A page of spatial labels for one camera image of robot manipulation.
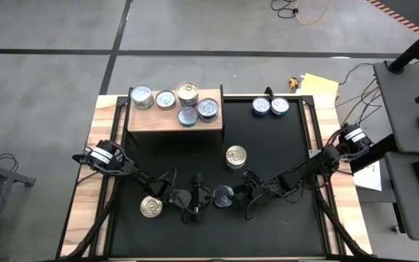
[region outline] tin can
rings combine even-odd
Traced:
[[[278,116],[285,115],[289,110],[289,102],[284,98],[274,98],[271,101],[271,110]]]
[[[185,106],[179,110],[177,113],[177,118],[183,127],[192,127],[196,124],[198,113],[196,112],[195,108],[191,106]]]
[[[139,86],[132,89],[130,98],[140,110],[146,110],[154,105],[153,94],[146,86]]]
[[[234,190],[230,186],[219,185],[216,186],[212,192],[212,198],[216,207],[230,207],[232,205],[231,197],[234,195]]]
[[[247,152],[241,146],[231,146],[226,152],[226,163],[233,169],[241,169],[247,160]]]
[[[163,210],[163,202],[152,197],[145,197],[140,203],[140,211],[147,218],[155,218]]]
[[[173,91],[163,90],[156,95],[156,104],[161,110],[171,110],[175,107],[175,95]]]
[[[183,82],[177,86],[177,96],[181,106],[196,106],[198,103],[198,86],[193,82]]]
[[[198,102],[196,107],[202,122],[213,123],[218,119],[218,102],[212,98],[205,98]]]
[[[252,102],[252,111],[257,115],[266,115],[271,107],[268,99],[266,98],[255,98]]]

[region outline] black table surface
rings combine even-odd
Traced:
[[[175,151],[147,151],[128,143],[128,153],[147,172],[156,176],[177,168],[175,188],[190,188],[192,174],[204,176],[203,185],[211,190],[219,184],[237,186],[242,170],[231,170],[225,163],[229,146],[247,151],[244,169],[253,169],[268,181],[287,168],[308,159],[299,102],[291,102],[287,115],[263,118],[251,114],[250,103],[225,103],[226,137],[222,145],[197,150],[194,144]],[[300,191],[290,197],[295,201]],[[303,190],[298,203],[277,199],[261,207],[250,221],[235,204],[226,209],[214,205],[204,221],[185,225],[180,211],[165,206],[157,218],[140,213],[143,190],[129,179],[122,179],[115,216],[111,257],[129,258],[235,258],[292,257],[324,255],[322,235],[314,196]]]
[[[412,167],[419,162],[419,154],[388,152],[384,159],[405,231],[410,239],[419,240],[419,181]]]
[[[406,65],[401,74],[393,74],[384,63],[374,66],[384,106],[391,123],[397,148],[419,153],[419,65]]]

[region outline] concrete floor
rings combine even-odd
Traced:
[[[0,48],[110,49],[124,4],[0,1]],[[302,5],[305,20],[323,7],[314,0]],[[279,19],[268,0],[134,0],[121,49],[394,53],[417,38],[365,0],[334,0],[330,13],[313,26]],[[262,92],[267,86],[283,92],[290,76],[310,73],[341,82],[356,64],[380,61],[119,56],[108,94],[123,95],[138,84],[172,89],[183,80],[201,88],[224,84],[227,93]],[[0,153],[15,154],[19,171],[37,178],[34,188],[13,189],[0,225],[0,258],[54,257],[79,168],[71,155],[82,150],[107,62],[108,56],[99,55],[0,55]],[[372,79],[370,66],[357,69],[340,86],[338,103],[359,95]],[[338,108],[340,120],[352,105]],[[383,108],[362,125],[374,141],[391,132]],[[386,231],[380,218],[373,219],[376,210],[393,219],[391,207],[363,208],[375,253],[401,258],[412,252],[408,258],[419,258],[412,251],[419,243]]]

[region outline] white paper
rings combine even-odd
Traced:
[[[382,191],[379,161],[354,173],[355,186]]]

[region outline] wooden table frame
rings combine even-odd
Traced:
[[[224,97],[231,96],[240,97],[241,95],[224,95]],[[311,146],[311,149],[318,149],[322,147],[322,143],[325,142],[334,131],[339,129],[334,107],[335,98],[329,94],[314,95],[310,98],[314,99],[309,99],[309,101],[307,101],[308,103],[304,105],[305,118],[308,125],[308,136],[310,138],[308,144]],[[124,122],[127,121],[125,114],[126,107],[121,107],[124,102],[125,100],[123,98],[118,99],[118,96],[115,95],[104,95],[98,98],[95,107],[95,115],[93,116],[92,126],[87,140],[88,146],[93,147],[99,140],[104,139],[112,139],[117,143],[121,142],[121,138],[123,137],[122,133],[124,131]],[[348,164],[341,164],[340,169],[343,171],[350,171]],[[82,167],[78,179],[82,179],[91,172],[92,171],[87,167]],[[101,178],[100,176],[94,176],[78,185],[73,193],[71,208],[69,209],[65,231],[61,238],[57,256],[69,254],[83,239],[90,226],[95,221],[98,211],[101,210],[100,207],[104,207],[105,202],[111,195],[112,185],[113,178]],[[341,223],[357,241],[360,247],[371,253],[371,247],[367,238],[367,232],[364,226],[353,178],[350,175],[335,173],[332,177],[331,185],[332,188],[330,190],[323,189],[324,197],[329,199],[334,196],[335,201],[332,203],[335,203],[336,205]],[[340,244],[338,245],[338,241],[336,240],[337,236],[332,228],[332,224],[327,218],[325,218],[325,220],[327,224],[327,233],[329,235],[327,240],[331,247],[330,252],[334,254],[343,253],[343,243],[339,242]],[[109,250],[110,247],[105,243],[105,233],[108,231],[106,228],[110,226],[111,223],[109,222],[103,223],[97,239],[93,242],[97,248],[90,248],[85,255],[102,255],[105,250]]]

